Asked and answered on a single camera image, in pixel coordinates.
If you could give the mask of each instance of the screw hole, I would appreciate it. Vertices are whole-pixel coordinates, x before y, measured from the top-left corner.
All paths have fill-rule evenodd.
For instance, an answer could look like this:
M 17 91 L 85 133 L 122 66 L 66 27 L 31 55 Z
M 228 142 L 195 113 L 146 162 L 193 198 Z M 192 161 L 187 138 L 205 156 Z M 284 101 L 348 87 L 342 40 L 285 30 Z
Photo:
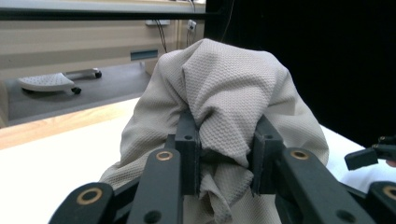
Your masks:
M 355 223 L 356 222 L 356 218 L 348 213 L 347 211 L 344 210 L 338 210 L 336 215 L 343 221 L 347 222 L 347 223 Z
M 396 187 L 394 186 L 385 186 L 383 188 L 384 193 L 390 197 L 391 199 L 396 201 Z
M 161 152 L 157 153 L 156 157 L 157 157 L 157 160 L 159 160 L 159 161 L 169 161 L 170 159 L 172 159 L 173 154 L 172 154 L 172 152 L 169 152 L 169 151 L 161 151 Z
M 78 195 L 77 203 L 81 205 L 95 203 L 102 197 L 102 194 L 103 192 L 99 188 L 86 189 Z
M 302 151 L 292 151 L 291 156 L 298 160 L 307 160 L 308 155 Z
M 161 213 L 159 211 L 151 211 L 145 215 L 145 222 L 148 224 L 157 223 L 161 220 Z

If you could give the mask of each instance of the table surface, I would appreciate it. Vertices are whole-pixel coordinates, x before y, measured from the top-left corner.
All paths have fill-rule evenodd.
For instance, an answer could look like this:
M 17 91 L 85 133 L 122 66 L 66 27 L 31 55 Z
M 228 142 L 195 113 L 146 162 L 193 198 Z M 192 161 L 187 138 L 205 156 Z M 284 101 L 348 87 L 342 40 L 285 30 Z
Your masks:
M 47 223 L 75 188 L 96 182 L 120 159 L 120 135 L 138 99 L 0 130 L 0 223 Z M 396 182 L 383 161 L 349 172 L 344 156 L 361 146 L 322 127 L 330 147 L 328 169 L 341 182 L 367 191 Z

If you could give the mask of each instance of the beige cloth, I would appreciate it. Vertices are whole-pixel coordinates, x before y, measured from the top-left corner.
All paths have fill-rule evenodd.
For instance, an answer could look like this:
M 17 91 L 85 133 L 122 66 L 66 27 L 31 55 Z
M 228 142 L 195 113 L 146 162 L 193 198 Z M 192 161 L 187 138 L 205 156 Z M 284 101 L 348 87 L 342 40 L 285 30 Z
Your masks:
M 213 150 L 236 163 L 202 165 L 200 197 L 185 197 L 184 223 L 279 223 L 274 197 L 253 198 L 249 189 L 253 175 L 247 154 L 262 114 L 287 147 L 306 148 L 327 162 L 324 134 L 289 71 L 268 52 L 204 39 L 160 58 L 122 133 L 120 161 L 101 181 L 116 189 L 141 175 L 148 154 L 176 132 L 179 114 L 188 107 L 204 152 Z

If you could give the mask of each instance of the crumpled towel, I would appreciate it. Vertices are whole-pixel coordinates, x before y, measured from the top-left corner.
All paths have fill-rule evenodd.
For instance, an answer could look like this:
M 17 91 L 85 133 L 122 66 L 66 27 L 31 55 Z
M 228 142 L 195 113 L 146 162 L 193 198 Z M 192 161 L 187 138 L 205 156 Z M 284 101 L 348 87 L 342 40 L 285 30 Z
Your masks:
M 140 176 L 149 153 L 176 132 L 188 107 L 209 162 L 202 164 L 199 199 L 185 197 L 184 223 L 279 222 L 274 197 L 253 198 L 249 189 L 247 154 L 262 114 L 287 147 L 303 147 L 327 162 L 324 134 L 289 71 L 268 52 L 204 39 L 160 58 L 122 133 L 120 161 L 101 181 L 116 189 Z M 210 160 L 217 154 L 235 162 Z

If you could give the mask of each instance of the cable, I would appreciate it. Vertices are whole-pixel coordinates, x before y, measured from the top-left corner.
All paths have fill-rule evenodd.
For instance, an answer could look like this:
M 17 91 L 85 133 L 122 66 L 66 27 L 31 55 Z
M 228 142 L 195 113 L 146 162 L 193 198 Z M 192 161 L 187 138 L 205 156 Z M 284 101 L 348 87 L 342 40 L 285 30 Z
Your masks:
M 156 20 L 155 22 L 157 23 L 158 30 L 160 31 L 161 41 L 163 42 L 163 49 L 165 50 L 165 53 L 167 53 L 168 51 L 166 49 L 166 41 L 165 35 L 163 34 L 163 27 L 161 26 L 160 21 Z
M 191 0 L 187 0 L 190 2 L 191 6 L 192 6 L 192 10 L 195 13 L 195 4 L 191 1 Z
M 192 11 L 195 13 L 195 4 L 192 2 L 192 0 L 187 0 L 187 1 L 190 2 L 191 7 L 192 7 Z M 189 28 L 188 28 L 188 31 L 187 31 L 187 47 L 189 47 L 190 44 L 191 44 L 192 42 L 194 42 L 195 35 L 196 35 L 196 32 L 192 32 L 191 29 L 190 29 L 190 27 L 189 27 Z
M 227 26 L 225 27 L 225 30 L 224 30 L 224 34 L 223 34 L 223 36 L 222 36 L 222 38 L 221 38 L 221 40 L 220 40 L 221 43 L 222 43 L 222 41 L 223 41 L 223 39 L 224 39 L 225 34 L 227 34 L 228 26 L 230 25 L 230 21 L 231 21 L 231 16 L 232 16 L 232 15 L 233 15 L 233 4 L 231 5 L 230 18 L 228 19 Z

